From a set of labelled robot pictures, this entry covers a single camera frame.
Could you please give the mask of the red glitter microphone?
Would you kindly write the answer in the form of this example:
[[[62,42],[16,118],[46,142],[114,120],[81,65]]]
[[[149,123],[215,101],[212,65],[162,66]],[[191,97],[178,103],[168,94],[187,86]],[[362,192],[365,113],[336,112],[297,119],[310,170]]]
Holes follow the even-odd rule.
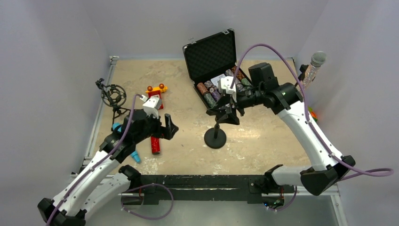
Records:
[[[160,154],[160,139],[157,137],[151,137],[151,150],[153,155]]]

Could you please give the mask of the black mic stand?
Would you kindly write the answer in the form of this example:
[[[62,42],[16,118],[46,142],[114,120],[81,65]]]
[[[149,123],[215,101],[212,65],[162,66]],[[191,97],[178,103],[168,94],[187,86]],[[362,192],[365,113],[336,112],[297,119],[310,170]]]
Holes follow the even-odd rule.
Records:
[[[218,117],[215,117],[214,127],[208,129],[204,135],[205,144],[210,148],[219,149],[227,141],[226,133],[220,128],[220,124],[218,123]]]
[[[317,72],[317,67],[313,65],[301,65],[300,72],[301,74],[298,79],[301,82],[303,88],[306,89],[312,82],[315,73]]]

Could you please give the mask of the silver glitter microphone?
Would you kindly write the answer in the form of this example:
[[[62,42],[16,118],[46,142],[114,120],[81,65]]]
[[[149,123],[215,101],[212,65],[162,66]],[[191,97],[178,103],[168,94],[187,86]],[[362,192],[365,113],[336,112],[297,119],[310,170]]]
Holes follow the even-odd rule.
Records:
[[[302,85],[303,89],[307,89],[310,83],[314,81],[316,74],[318,73],[320,67],[326,62],[327,55],[323,51],[317,51],[311,56],[311,63],[309,65],[301,65],[300,72],[298,76],[299,83],[295,84],[297,90],[301,92],[299,84]]]

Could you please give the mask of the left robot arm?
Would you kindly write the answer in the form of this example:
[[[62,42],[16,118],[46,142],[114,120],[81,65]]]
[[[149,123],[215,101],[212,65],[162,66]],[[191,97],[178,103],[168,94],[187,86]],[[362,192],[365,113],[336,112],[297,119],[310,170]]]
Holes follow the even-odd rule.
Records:
[[[171,140],[179,128],[165,114],[165,123],[157,112],[131,111],[122,124],[114,126],[99,151],[77,177],[54,198],[43,198],[38,210],[48,226],[83,226],[89,217],[114,196],[142,190],[141,173],[121,163],[136,145],[149,137]]]

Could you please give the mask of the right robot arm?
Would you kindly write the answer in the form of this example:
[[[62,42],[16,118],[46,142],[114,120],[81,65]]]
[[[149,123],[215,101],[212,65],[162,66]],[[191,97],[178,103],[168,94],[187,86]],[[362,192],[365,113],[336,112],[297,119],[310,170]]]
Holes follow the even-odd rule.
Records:
[[[263,105],[277,115],[293,132],[305,150],[309,167],[277,165],[266,171],[262,189],[269,193],[284,185],[303,186],[312,195],[320,195],[343,179],[349,167],[355,165],[352,156],[344,156],[325,137],[318,125],[306,113],[302,95],[292,83],[280,85],[269,63],[249,67],[252,84],[244,91],[236,91],[234,77],[226,76],[218,81],[221,98],[216,106],[207,110],[214,115],[217,124],[239,124],[237,113],[244,109]]]

